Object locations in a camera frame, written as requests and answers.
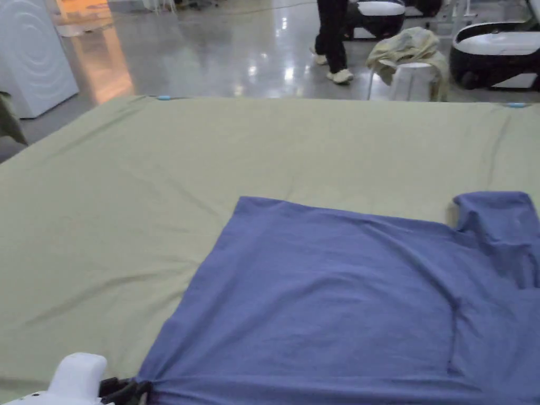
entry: cable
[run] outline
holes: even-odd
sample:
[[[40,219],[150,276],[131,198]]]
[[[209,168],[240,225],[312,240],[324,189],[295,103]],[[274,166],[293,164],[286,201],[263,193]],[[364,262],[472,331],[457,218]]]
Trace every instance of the cable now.
[[[302,2],[302,3],[296,3],[296,4],[282,5],[282,6],[279,6],[279,7],[269,7],[267,9],[257,9],[257,10],[248,10],[248,11],[239,11],[239,12],[222,12],[222,13],[219,13],[219,14],[211,14],[211,15],[208,15],[208,16],[212,16],[212,17],[242,16],[242,15],[247,15],[247,14],[255,14],[255,13],[263,12],[263,11],[290,9],[292,7],[298,7],[299,5],[316,4],[316,3],[317,2],[313,2],[313,1],[311,1],[311,2]]]

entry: black and white robot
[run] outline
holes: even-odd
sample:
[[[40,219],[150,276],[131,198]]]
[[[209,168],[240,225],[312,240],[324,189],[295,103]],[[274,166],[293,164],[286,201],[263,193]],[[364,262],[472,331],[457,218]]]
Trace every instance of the black and white robot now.
[[[401,31],[405,5],[401,0],[359,0],[349,3],[345,40],[383,39]]]
[[[540,91],[540,0],[526,2],[526,22],[475,24],[458,32],[450,72],[463,87]]]

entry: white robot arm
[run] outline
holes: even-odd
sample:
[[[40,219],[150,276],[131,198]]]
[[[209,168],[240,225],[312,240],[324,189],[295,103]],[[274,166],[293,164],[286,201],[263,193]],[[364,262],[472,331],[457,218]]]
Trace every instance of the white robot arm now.
[[[89,353],[73,353],[58,365],[47,391],[29,394],[4,405],[134,405],[150,392],[148,382],[101,381],[107,360]]]

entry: person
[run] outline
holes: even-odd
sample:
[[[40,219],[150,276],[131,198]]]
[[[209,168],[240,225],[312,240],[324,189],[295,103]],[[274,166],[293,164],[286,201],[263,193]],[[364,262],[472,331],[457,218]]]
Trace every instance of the person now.
[[[354,76],[347,68],[347,54],[343,46],[342,29],[345,25],[349,0],[317,0],[321,28],[311,52],[318,65],[328,64],[326,75],[337,84],[345,84]]]

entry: t-shirt sleeve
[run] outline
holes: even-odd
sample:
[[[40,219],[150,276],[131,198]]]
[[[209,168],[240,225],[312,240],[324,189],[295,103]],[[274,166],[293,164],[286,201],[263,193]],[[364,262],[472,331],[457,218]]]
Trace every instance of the t-shirt sleeve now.
[[[473,233],[486,242],[512,245],[538,240],[538,216],[525,193],[468,193],[458,195],[454,203],[459,207],[459,232]]]
[[[527,194],[477,192],[459,195],[454,202],[460,209],[457,231],[478,241],[492,276],[518,289],[540,287],[538,217]]]

